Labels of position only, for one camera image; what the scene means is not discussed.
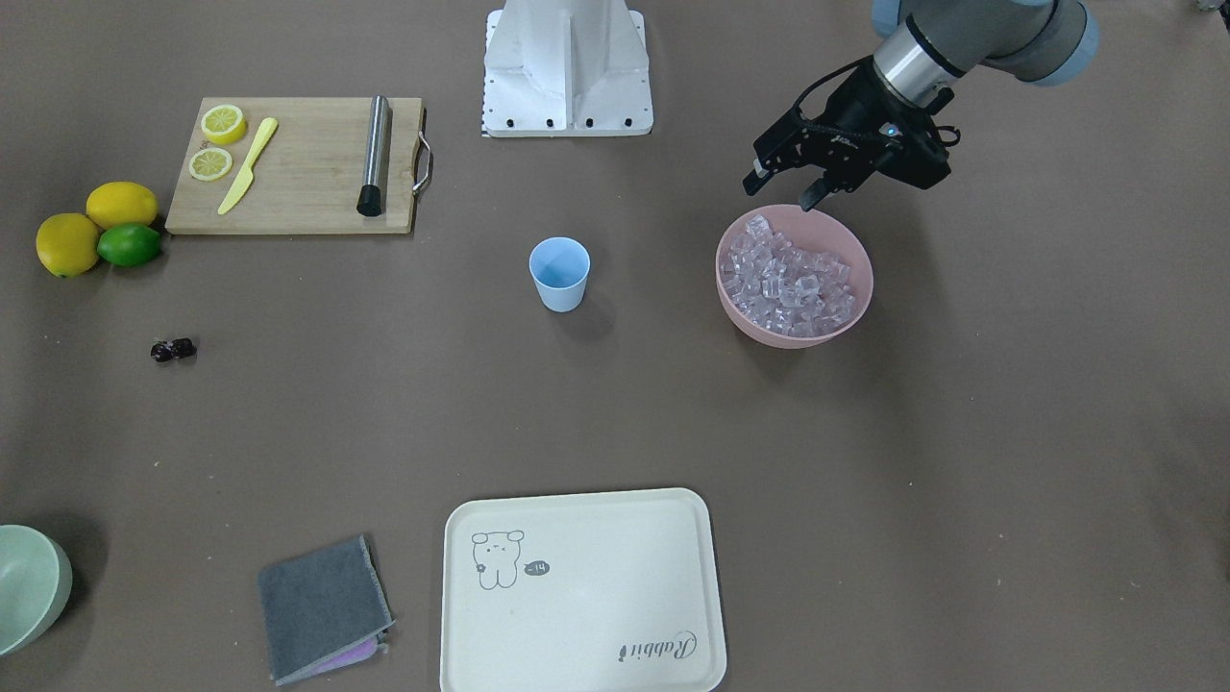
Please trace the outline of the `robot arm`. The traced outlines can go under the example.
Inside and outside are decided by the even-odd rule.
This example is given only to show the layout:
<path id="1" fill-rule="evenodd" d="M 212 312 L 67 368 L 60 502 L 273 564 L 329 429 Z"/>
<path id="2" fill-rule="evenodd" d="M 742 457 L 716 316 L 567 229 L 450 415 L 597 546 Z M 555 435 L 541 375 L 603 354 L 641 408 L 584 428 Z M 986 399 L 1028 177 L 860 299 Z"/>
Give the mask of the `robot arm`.
<path id="1" fill-rule="evenodd" d="M 873 175 L 932 188 L 950 175 L 950 149 L 961 139 L 935 120 L 958 80 L 986 66 L 1054 87 L 1089 68 L 1101 42 L 1081 1 L 875 1 L 873 27 L 877 49 L 824 76 L 836 87 L 820 113 L 804 114 L 806 87 L 756 136 L 747 194 L 774 175 L 809 166 L 820 175 L 800 194 L 801 210 L 856 191 Z"/>

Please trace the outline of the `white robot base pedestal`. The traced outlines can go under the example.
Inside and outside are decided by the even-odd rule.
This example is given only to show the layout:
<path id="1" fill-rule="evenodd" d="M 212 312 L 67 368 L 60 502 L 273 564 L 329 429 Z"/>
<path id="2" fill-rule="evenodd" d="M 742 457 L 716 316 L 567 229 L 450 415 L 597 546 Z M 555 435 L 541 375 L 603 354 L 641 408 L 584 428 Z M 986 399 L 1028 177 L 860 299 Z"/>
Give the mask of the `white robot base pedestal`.
<path id="1" fill-rule="evenodd" d="M 483 39 L 483 136 L 653 130 L 646 22 L 627 2 L 506 1 Z"/>

